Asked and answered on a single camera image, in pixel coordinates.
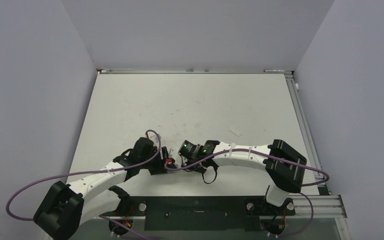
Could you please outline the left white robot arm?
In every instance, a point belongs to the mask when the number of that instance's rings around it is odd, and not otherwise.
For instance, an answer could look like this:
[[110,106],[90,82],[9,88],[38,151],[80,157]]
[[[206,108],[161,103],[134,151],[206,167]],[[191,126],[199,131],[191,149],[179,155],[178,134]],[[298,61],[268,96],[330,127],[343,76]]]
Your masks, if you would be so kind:
[[68,240],[80,225],[101,214],[128,211],[128,194],[118,185],[161,163],[162,141],[140,137],[128,153],[114,158],[98,171],[69,183],[54,183],[33,216],[33,221],[54,240]]

